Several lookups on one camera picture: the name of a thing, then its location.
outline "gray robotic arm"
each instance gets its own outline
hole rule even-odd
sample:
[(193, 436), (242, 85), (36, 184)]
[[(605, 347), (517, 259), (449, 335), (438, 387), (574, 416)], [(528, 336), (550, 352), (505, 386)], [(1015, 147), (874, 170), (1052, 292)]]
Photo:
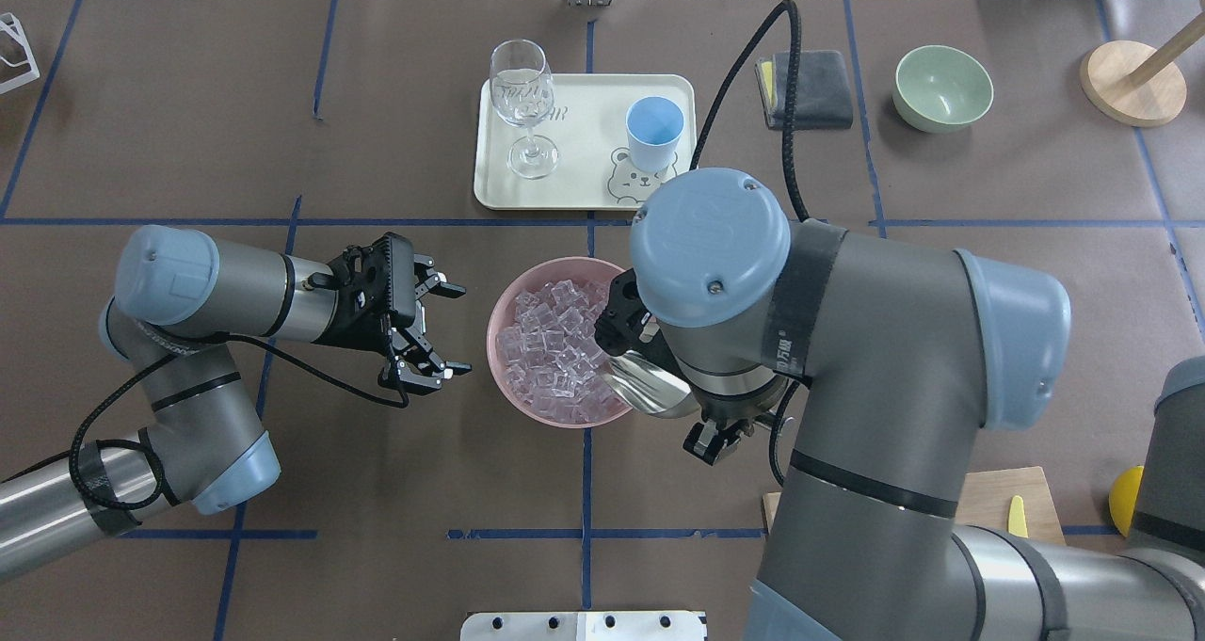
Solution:
[(762, 183), (723, 169), (654, 192), (631, 252), (633, 298), (663, 340), (617, 341), (646, 314), (615, 295), (598, 336), (689, 384), (704, 422), (687, 451), (713, 464), (787, 380), (810, 387), (747, 641), (1205, 639), (1200, 410), (1152, 441), (1148, 470), (1180, 467), (1156, 478), (1195, 480), (1191, 511), (1168, 499), (1183, 499), (1170, 481), (1144, 484), (1141, 498), (1163, 498), (1166, 521), (1148, 522), (1163, 551), (1110, 557), (953, 525), (977, 430), (1031, 425), (1062, 370), (1070, 306), (1053, 277), (789, 224)]
[(216, 513), (276, 481), (276, 453), (227, 340), (280, 337), (378, 353), (387, 363), (378, 383), (400, 394), (396, 405), (471, 370), (445, 361), (427, 341), (421, 299), (428, 293), (459, 298), (464, 289), (393, 234), (323, 265), (196, 230), (139, 229), (122, 254), (100, 335), (148, 374), (142, 387), (155, 422), (124, 440), (78, 446), (76, 478), (63, 460), (0, 484), (0, 581), (133, 530), (176, 504)]

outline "pink bowl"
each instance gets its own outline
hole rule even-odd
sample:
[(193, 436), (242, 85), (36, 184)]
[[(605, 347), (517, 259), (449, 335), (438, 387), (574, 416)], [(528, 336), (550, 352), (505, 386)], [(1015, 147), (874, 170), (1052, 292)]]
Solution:
[(543, 288), (543, 284), (546, 283), (557, 283), (565, 280), (570, 280), (578, 284), (598, 281), (599, 283), (610, 286), (611, 280), (622, 274), (623, 269), (618, 265), (607, 263), (607, 260), (599, 260), (596, 258), (560, 258), (558, 260), (547, 260), (547, 263), (530, 267), (528, 271), (517, 277), (515, 283), (509, 286), (506, 290), (502, 290), (502, 296), (499, 298), (498, 304), (494, 305), (494, 311), (489, 314), (489, 325), (486, 328), (486, 357), (489, 359), (489, 374), (494, 375), (494, 382), (498, 384), (499, 390), (504, 396), (506, 396), (506, 400), (510, 401), (512, 406), (516, 406), (516, 408), (521, 410), (522, 413), (534, 421), (552, 427), (559, 427), (562, 429), (586, 429), (598, 427), (615, 421), (621, 414), (631, 410), (628, 405), (621, 402), (615, 406), (605, 418), (586, 424), (564, 424), (545, 418), (537, 411), (531, 410), (531, 406), (524, 404), (521, 398), (511, 393), (505, 378), (506, 361), (504, 361), (504, 359), (498, 354), (496, 340), (501, 329), (515, 323), (515, 298), (517, 294), (522, 293), (522, 290), (539, 290)]

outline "wooden cutting board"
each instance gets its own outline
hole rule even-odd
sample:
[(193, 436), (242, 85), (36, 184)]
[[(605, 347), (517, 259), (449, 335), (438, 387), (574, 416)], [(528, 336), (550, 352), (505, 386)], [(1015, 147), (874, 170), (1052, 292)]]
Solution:
[[(778, 511), (778, 493), (768, 493), (762, 499), (765, 523), (769, 530), (774, 514)], [(1009, 504), (1012, 495), (1025, 501), (1025, 523), (1030, 540), (1052, 545), (1066, 545), (1063, 525), (1054, 511), (1054, 500), (1046, 484), (1042, 467), (1022, 467), (988, 472), (971, 472), (963, 484), (963, 496), (958, 501), (954, 521), (966, 525), (981, 525), (1007, 530)]]

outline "light green bowl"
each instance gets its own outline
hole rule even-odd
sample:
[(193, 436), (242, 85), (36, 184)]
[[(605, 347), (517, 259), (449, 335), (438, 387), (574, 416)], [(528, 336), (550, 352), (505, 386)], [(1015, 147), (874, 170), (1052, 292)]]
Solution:
[(922, 45), (895, 66), (895, 111), (917, 130), (965, 129), (992, 108), (994, 96), (983, 65), (947, 45)]

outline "yellow lemon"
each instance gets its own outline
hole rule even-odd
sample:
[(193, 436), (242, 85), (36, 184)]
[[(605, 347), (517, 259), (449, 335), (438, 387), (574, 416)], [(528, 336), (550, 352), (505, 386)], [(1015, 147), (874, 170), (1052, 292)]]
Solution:
[(1113, 525), (1123, 535), (1129, 537), (1129, 525), (1134, 521), (1134, 504), (1138, 500), (1138, 487), (1142, 482), (1142, 465), (1130, 467), (1122, 472), (1113, 482), (1112, 490), (1109, 492), (1109, 516), (1113, 519)]

